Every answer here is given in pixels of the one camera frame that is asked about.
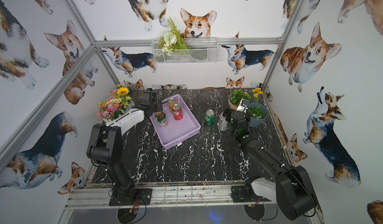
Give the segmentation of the tall white energy can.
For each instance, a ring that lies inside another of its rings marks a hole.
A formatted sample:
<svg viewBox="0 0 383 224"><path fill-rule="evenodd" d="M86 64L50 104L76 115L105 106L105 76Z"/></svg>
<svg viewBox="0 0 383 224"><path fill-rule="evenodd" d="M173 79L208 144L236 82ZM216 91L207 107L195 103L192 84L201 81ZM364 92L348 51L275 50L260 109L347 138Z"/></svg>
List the tall white energy can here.
<svg viewBox="0 0 383 224"><path fill-rule="evenodd" d="M157 112L155 119L159 127L166 127L168 125L167 117L164 112Z"/></svg>
<svg viewBox="0 0 383 224"><path fill-rule="evenodd" d="M228 126L228 121L226 121L226 115L224 114L224 112L222 112L218 116L218 123L217 123L218 130L221 132L224 132L227 130L227 126Z"/></svg>

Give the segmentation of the orange soda can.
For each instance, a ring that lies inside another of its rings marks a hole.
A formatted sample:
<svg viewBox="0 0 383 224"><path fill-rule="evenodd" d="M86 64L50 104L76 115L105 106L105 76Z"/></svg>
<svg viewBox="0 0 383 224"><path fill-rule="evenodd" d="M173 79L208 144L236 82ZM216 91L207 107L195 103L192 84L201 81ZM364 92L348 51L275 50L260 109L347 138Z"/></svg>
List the orange soda can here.
<svg viewBox="0 0 383 224"><path fill-rule="evenodd" d="M173 113L173 106L178 104L177 100L174 97L170 97L167 101L169 110L171 113Z"/></svg>

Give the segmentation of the red cola can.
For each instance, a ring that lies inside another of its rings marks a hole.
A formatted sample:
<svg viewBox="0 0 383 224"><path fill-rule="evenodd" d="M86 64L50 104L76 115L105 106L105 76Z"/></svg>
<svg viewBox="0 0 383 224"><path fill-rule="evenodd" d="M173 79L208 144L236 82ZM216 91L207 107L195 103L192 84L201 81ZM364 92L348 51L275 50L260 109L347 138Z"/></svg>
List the red cola can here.
<svg viewBox="0 0 383 224"><path fill-rule="evenodd" d="M175 120L182 120L183 119L182 107L179 104L173 105L172 113L174 115Z"/></svg>

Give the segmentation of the green soda can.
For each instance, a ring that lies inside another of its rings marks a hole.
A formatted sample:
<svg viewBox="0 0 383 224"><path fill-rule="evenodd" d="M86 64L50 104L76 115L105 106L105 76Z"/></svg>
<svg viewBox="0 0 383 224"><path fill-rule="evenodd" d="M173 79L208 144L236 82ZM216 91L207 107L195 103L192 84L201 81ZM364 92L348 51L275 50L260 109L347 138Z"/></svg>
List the green soda can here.
<svg viewBox="0 0 383 224"><path fill-rule="evenodd" d="M204 123L206 126L210 127L213 126L215 120L215 112L212 109L208 109L205 112L205 118L204 118Z"/></svg>

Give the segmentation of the lilac perforated plastic basket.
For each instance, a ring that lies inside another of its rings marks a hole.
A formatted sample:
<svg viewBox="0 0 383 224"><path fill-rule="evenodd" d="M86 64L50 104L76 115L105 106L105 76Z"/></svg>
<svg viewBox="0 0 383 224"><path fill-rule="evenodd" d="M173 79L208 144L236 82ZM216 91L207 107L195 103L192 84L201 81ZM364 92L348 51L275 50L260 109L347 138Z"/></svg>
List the lilac perforated plastic basket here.
<svg viewBox="0 0 383 224"><path fill-rule="evenodd" d="M173 114L170 112L168 107L168 100L170 98L175 98L178 105L181 106L183 115L181 120L175 120ZM175 94L164 99L162 101L162 108L168 124L165 127L160 126L156 120L155 113L152 114L150 120L164 149L171 149L199 134L201 125L180 94Z"/></svg>

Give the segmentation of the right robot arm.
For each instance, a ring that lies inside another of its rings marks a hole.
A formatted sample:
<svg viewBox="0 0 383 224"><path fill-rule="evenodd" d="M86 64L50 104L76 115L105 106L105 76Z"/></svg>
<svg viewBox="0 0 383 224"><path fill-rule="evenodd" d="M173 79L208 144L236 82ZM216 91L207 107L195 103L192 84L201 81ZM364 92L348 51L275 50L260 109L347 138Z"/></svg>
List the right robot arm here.
<svg viewBox="0 0 383 224"><path fill-rule="evenodd" d="M223 117L233 126L232 136L239 149L260 164L272 177L253 177L244 186L234 186L232 198L235 202L255 201L265 198L275 204L291 221L308 216L318 207L318 199L308 172L302 166L293 166L265 147L247 128L247 114L226 109Z"/></svg>

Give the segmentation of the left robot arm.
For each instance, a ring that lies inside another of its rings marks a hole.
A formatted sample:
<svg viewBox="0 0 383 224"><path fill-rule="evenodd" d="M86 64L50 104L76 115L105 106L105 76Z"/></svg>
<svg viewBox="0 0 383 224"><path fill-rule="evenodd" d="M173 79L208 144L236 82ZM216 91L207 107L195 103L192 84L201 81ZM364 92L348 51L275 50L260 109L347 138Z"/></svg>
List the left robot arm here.
<svg viewBox="0 0 383 224"><path fill-rule="evenodd" d="M135 183L122 162L122 136L135 125L162 110L161 102L143 101L116 120L106 124L98 123L92 127L87 157L94 166L105 170L113 185L112 197L129 203L137 201Z"/></svg>

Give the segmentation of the peach plastic flower pot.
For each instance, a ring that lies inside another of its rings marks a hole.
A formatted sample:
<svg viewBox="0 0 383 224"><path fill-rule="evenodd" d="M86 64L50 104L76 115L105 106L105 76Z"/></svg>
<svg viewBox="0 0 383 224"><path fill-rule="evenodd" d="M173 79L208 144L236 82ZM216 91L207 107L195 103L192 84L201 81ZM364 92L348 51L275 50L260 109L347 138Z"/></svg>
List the peach plastic flower pot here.
<svg viewBox="0 0 383 224"><path fill-rule="evenodd" d="M242 99L250 100L249 94L247 92L233 92L228 99L230 108L236 110Z"/></svg>

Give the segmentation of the yellow artificial flower stem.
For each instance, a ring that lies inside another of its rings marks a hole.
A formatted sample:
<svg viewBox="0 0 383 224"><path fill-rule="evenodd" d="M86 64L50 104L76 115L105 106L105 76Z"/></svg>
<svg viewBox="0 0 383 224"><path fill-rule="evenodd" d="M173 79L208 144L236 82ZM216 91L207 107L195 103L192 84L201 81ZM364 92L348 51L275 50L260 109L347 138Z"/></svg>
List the yellow artificial flower stem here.
<svg viewBox="0 0 383 224"><path fill-rule="evenodd" d="M264 113L263 113L263 111L262 111L262 109L260 107L260 104L258 103L260 95L263 94L263 92L262 92L261 88L259 88L259 87L253 89L251 92L253 94L254 103L255 103L255 106L250 109L251 115L252 115L253 118L263 119L264 118Z"/></svg>

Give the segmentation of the blue-grey plastic flower pot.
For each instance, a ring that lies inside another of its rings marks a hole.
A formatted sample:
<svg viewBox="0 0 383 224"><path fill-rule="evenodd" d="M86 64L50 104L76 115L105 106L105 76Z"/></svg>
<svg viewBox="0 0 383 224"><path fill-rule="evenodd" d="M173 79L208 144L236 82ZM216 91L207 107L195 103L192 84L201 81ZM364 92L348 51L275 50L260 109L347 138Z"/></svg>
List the blue-grey plastic flower pot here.
<svg viewBox="0 0 383 224"><path fill-rule="evenodd" d="M250 120L248 121L248 126L251 128L260 126L268 117L268 111L266 107L259 103L250 103L248 105L247 111L250 118Z"/></svg>

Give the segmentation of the green artificial succulent plant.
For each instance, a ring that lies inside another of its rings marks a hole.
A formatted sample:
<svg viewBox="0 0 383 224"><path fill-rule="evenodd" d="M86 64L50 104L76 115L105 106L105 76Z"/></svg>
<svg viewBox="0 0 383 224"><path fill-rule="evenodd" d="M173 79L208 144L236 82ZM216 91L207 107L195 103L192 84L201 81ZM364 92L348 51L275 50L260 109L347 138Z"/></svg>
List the green artificial succulent plant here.
<svg viewBox="0 0 383 224"><path fill-rule="evenodd" d="M235 89L233 93L229 97L229 101L234 106L238 106L241 99L251 100L251 96L248 94L248 92L245 92L241 89Z"/></svg>

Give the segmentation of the colourful artificial flower bouquet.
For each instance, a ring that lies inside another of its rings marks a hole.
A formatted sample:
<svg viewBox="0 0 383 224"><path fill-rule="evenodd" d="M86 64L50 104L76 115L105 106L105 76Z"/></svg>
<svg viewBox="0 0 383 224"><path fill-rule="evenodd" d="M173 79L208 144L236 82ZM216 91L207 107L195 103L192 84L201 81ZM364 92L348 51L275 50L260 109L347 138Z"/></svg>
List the colourful artificial flower bouquet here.
<svg viewBox="0 0 383 224"><path fill-rule="evenodd" d="M132 98L129 96L130 90L119 84L117 86L117 89L114 89L110 92L111 97L106 99L104 102L100 102L98 104L99 111L97 112L97 116L101 117L101 114L105 111L107 108L107 105L109 104L115 104L117 103L117 108L119 107L119 104L127 105L129 102L133 101Z"/></svg>

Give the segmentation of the white green flower bunch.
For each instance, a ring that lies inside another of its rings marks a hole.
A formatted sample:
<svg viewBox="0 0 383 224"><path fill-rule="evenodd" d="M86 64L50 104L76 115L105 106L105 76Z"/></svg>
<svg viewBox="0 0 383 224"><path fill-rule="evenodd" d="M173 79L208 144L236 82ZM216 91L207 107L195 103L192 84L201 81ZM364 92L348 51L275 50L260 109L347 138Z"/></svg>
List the white green flower bunch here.
<svg viewBox="0 0 383 224"><path fill-rule="evenodd" d="M179 51L189 50L190 48L182 38L173 20L168 18L167 21L170 30L160 38L157 48L167 56L175 55Z"/></svg>

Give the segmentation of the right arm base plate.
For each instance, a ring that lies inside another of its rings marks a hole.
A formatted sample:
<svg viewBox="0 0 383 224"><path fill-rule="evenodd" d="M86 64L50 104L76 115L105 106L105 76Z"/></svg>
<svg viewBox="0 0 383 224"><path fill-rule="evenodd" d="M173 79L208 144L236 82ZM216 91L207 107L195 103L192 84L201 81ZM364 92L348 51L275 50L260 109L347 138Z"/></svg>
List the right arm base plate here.
<svg viewBox="0 0 383 224"><path fill-rule="evenodd" d="M257 196L250 185L231 186L231 197L234 203L270 202L265 197Z"/></svg>

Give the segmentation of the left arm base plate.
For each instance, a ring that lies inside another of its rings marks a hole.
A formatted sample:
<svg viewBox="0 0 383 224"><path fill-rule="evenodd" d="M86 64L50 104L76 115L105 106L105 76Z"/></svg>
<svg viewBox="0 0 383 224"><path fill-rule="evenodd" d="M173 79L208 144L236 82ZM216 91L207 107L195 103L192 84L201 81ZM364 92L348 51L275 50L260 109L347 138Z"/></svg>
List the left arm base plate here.
<svg viewBox="0 0 383 224"><path fill-rule="evenodd" d="M108 192L109 206L148 206L151 202L152 192L153 189L150 188L135 189L133 193L112 188Z"/></svg>

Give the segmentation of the aluminium frame rail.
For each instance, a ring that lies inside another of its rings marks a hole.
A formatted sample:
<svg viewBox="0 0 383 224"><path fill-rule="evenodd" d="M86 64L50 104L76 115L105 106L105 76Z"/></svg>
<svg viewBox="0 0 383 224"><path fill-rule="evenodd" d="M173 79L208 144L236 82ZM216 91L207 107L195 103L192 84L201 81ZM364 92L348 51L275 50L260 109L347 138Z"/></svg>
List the aluminium frame rail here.
<svg viewBox="0 0 383 224"><path fill-rule="evenodd" d="M249 201L235 201L232 197L232 187L242 186L244 182L229 183L195 183L194 185L184 185L183 183L173 183L168 185L141 184L138 190L145 188L151 189L150 201L140 204L140 207L148 208L167 208L167 207L209 207L227 205L252 205L252 204L272 204L265 198L256 198ZM116 201L111 204L112 193L110 187L94 189L78 189L70 194L64 207L65 210L79 209L116 209L132 207L126 201Z"/></svg>

